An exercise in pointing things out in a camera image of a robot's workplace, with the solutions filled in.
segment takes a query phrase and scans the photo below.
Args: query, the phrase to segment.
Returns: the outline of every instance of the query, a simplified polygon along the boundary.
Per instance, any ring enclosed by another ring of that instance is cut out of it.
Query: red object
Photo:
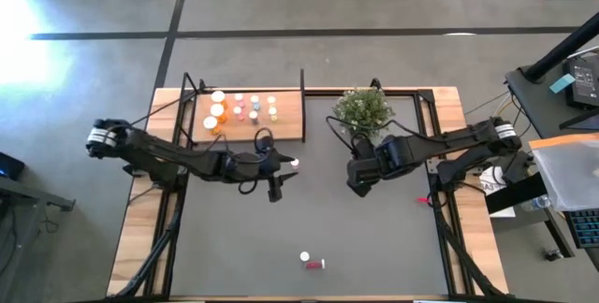
[[[325,268],[325,259],[320,261],[312,261],[306,262],[306,269],[324,269]]]

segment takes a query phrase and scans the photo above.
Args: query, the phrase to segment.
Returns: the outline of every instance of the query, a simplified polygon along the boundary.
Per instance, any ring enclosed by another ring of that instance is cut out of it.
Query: gray table surface
[[[266,182],[240,195],[237,185],[190,178],[172,296],[446,294],[433,213],[416,202],[428,192],[425,168],[358,197],[345,185],[350,152],[324,120],[335,101],[307,100],[306,143],[276,142],[300,161],[279,202],[269,202]],[[399,122],[417,129],[412,98],[389,103]],[[304,251],[326,268],[305,269]]]

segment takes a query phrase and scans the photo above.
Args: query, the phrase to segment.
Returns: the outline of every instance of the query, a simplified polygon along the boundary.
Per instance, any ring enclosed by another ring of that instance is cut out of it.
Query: keyboard
[[[565,212],[577,248],[599,247],[599,209]]]

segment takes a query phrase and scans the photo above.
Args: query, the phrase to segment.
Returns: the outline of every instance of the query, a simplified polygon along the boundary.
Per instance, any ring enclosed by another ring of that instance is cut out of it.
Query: blue sticker
[[[563,88],[572,84],[572,82],[574,82],[575,80],[576,79],[574,79],[574,77],[572,75],[566,74],[566,75],[562,76],[560,79],[556,80],[555,83],[551,84],[549,89],[554,94],[557,94],[557,93],[561,92],[563,90]]]

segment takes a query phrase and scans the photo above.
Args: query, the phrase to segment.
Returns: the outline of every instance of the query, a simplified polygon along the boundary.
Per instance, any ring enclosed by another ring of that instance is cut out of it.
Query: black floor stripe
[[[162,51],[160,65],[158,65],[158,72],[156,73],[156,80],[153,85],[154,89],[165,86],[168,64],[170,63],[170,56],[172,55],[172,50],[175,46],[175,39],[177,36],[177,30],[179,29],[179,23],[181,22],[184,4],[185,0],[177,0],[175,2],[175,8],[172,11],[172,18],[170,19],[170,26],[168,27],[167,41],[165,41],[165,48]]]
[[[572,33],[578,26],[558,27],[461,27],[461,28],[392,28],[392,29],[299,29],[178,32],[177,38],[246,38],[246,37],[319,37],[319,36],[443,36],[472,33],[481,36]]]
[[[114,40],[114,39],[161,39],[168,32],[106,32],[106,33],[35,33],[31,40]]]

